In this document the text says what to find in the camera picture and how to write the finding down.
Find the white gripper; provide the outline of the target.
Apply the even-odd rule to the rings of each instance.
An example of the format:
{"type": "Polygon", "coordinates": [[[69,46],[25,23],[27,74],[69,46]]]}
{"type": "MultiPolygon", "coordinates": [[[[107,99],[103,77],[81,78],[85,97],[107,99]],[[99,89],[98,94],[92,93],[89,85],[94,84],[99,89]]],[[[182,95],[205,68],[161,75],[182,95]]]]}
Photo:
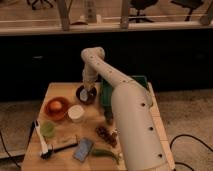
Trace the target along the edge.
{"type": "Polygon", "coordinates": [[[84,87],[87,90],[91,90],[95,86],[95,82],[98,78],[98,73],[94,70],[84,69],[82,76],[84,87]]]}

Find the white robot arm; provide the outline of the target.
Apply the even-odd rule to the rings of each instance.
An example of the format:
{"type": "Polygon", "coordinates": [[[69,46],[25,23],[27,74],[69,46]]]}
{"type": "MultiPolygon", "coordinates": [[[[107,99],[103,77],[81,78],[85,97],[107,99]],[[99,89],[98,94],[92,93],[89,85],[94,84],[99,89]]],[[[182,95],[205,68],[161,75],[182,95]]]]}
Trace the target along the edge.
{"type": "Polygon", "coordinates": [[[149,91],[131,77],[104,61],[102,47],[81,52],[85,63],[83,83],[101,75],[112,87],[111,108],[128,171],[171,171],[150,113],[149,91]]]}

